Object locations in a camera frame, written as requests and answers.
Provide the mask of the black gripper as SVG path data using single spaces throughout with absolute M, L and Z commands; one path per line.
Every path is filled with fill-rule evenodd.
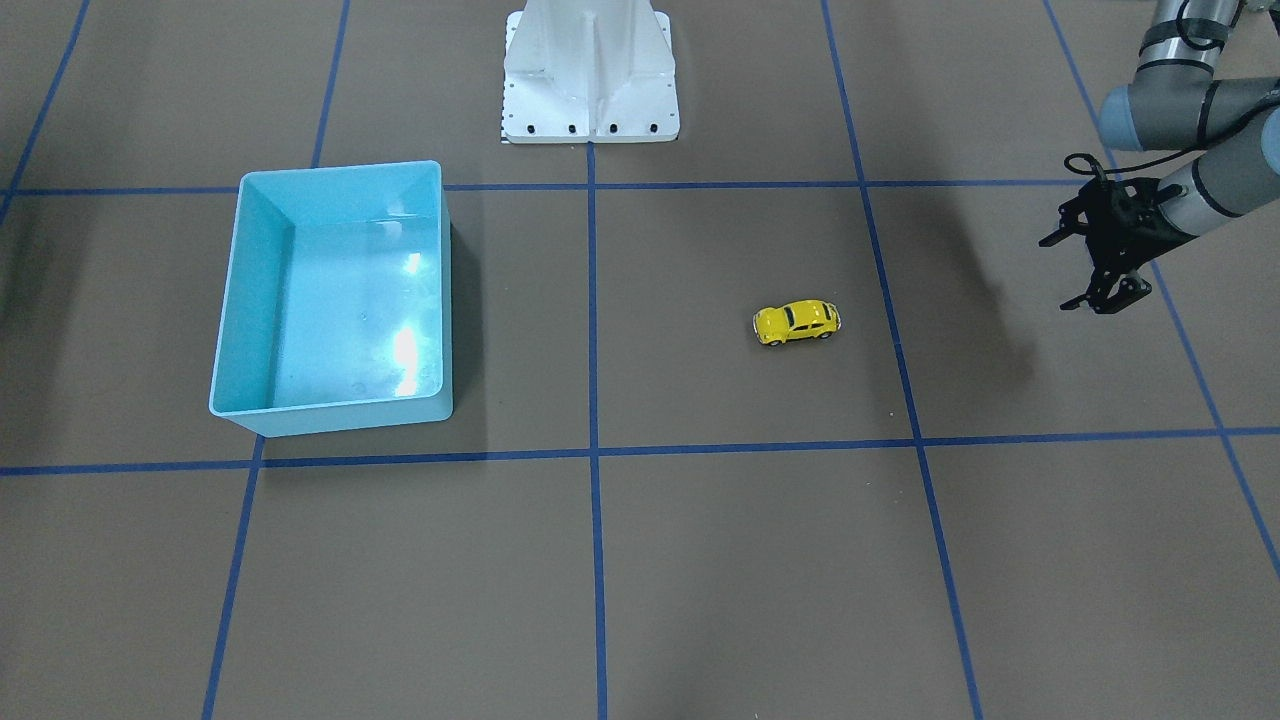
M 1114 315 L 1151 295 L 1153 286 L 1137 270 L 1187 242 L 1187 233 L 1161 211 L 1171 192 L 1153 178 L 1093 178 L 1059 206 L 1056 228 L 1038 245 L 1047 249 L 1079 236 L 1093 269 L 1085 291 L 1060 304 L 1062 311 L 1088 306 Z

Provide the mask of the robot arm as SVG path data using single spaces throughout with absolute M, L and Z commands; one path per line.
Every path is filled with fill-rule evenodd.
M 1151 293 L 1146 264 L 1277 200 L 1277 79 L 1216 76 L 1244 10 L 1243 1 L 1156 5 L 1132 82 L 1100 108 L 1098 135 L 1106 149 L 1183 165 L 1153 178 L 1146 164 L 1107 169 L 1088 152 L 1066 156 L 1085 183 L 1041 245 L 1080 236 L 1093 270 L 1064 310 L 1120 313 Z

